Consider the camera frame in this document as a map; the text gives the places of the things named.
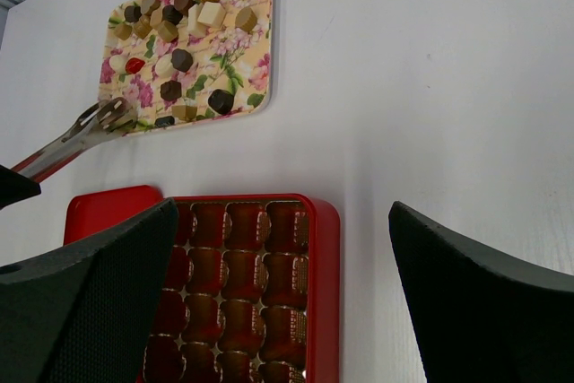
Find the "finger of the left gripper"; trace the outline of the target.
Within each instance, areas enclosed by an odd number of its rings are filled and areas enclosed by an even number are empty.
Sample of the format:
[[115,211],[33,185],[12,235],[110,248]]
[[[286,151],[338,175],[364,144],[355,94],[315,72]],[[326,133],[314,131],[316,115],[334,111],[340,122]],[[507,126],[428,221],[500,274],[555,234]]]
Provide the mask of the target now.
[[39,183],[0,166],[0,209],[41,194]]

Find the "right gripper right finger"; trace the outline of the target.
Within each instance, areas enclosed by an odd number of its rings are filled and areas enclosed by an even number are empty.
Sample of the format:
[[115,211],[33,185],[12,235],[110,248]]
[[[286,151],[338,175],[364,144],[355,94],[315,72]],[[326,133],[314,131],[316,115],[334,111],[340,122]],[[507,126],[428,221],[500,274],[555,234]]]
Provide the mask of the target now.
[[401,202],[393,253],[429,382],[571,382],[573,278]]

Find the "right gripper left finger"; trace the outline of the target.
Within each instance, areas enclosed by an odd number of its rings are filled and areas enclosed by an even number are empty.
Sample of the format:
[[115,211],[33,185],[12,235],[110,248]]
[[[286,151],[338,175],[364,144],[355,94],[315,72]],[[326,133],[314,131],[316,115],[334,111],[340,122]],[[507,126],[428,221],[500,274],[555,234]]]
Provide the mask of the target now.
[[3,382],[134,382],[178,228],[173,199],[1,268]]

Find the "metal serving tongs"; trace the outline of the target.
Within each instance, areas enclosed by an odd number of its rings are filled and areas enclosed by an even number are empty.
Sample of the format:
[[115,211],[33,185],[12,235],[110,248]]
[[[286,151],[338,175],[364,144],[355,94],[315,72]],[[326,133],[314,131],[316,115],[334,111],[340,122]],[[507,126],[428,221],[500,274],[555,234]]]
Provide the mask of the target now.
[[40,183],[92,147],[125,135],[136,123],[136,110],[125,98],[97,102],[62,135],[13,166],[12,170]]

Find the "dark square chocolate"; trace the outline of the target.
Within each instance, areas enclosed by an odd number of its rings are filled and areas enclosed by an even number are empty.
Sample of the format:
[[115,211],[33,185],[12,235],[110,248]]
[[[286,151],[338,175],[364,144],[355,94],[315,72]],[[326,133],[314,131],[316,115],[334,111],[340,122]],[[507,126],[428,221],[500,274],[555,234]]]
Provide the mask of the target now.
[[172,102],[182,96],[181,83],[175,80],[169,80],[160,87],[160,96],[164,101]]

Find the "tan square chocolate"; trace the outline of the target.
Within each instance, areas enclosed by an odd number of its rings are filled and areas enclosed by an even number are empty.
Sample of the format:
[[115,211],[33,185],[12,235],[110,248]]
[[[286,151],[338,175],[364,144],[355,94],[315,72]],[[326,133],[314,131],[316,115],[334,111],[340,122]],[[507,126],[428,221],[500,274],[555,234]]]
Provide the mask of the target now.
[[190,122],[196,118],[197,106],[173,105],[171,107],[171,114],[180,121]]

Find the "cream chocolate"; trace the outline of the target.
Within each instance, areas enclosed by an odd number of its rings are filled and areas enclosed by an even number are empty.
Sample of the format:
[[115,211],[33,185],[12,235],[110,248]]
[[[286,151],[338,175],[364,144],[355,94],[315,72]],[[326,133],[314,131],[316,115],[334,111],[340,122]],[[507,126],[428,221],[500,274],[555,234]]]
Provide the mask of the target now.
[[205,2],[197,21],[210,28],[219,29],[225,19],[226,11],[220,3]]

